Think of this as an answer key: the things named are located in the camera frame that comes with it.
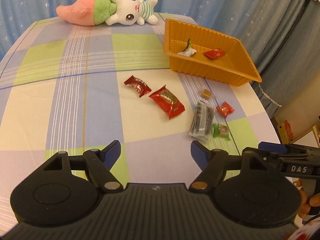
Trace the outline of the hand holding other gripper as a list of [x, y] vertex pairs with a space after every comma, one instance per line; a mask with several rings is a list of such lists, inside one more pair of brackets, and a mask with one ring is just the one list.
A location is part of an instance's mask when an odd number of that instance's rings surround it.
[[298, 179], [297, 181], [294, 182], [294, 184], [296, 185], [297, 189], [299, 190], [300, 195], [301, 195], [301, 199], [302, 199], [302, 202], [300, 205], [300, 210], [298, 211], [298, 216], [300, 218], [304, 218], [310, 212], [311, 206], [308, 201], [308, 196], [303, 190], [301, 180]]

